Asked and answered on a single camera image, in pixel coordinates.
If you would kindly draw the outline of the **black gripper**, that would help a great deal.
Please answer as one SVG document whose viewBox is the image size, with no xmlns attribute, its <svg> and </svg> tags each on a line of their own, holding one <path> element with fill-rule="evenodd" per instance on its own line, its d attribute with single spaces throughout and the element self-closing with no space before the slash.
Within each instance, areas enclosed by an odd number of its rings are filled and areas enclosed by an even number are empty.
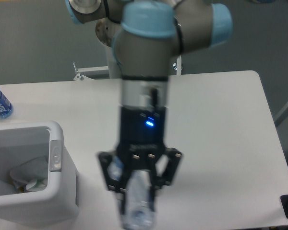
<svg viewBox="0 0 288 230">
<path fill-rule="evenodd" d="M 120 108 L 120 140 L 116 151 L 101 151 L 97 154 L 102 175 L 109 191 L 118 196 L 119 212 L 126 215 L 130 201 L 133 155 L 136 169 L 149 172 L 149 209 L 155 212 L 155 199 L 158 190 L 171 186 L 182 152 L 166 148 L 164 129 L 166 107 L 149 111 L 135 107 Z M 161 174 L 157 173 L 156 163 L 165 155 L 167 164 Z"/>
</svg>

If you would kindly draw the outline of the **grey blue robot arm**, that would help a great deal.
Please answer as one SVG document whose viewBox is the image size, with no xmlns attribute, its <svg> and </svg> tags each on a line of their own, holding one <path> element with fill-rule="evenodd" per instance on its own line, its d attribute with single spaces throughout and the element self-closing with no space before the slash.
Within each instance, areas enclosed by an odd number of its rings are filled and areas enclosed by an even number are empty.
<svg viewBox="0 0 288 230">
<path fill-rule="evenodd" d="M 164 144 L 170 60 L 230 39 L 229 9 L 202 0 L 68 0 L 75 23 L 108 19 L 121 26 L 111 40 L 120 69 L 120 138 L 115 151 L 98 154 L 106 186 L 121 195 L 120 214 L 131 210 L 132 174 L 148 171 L 145 199 L 170 185 L 182 153 Z"/>
</svg>

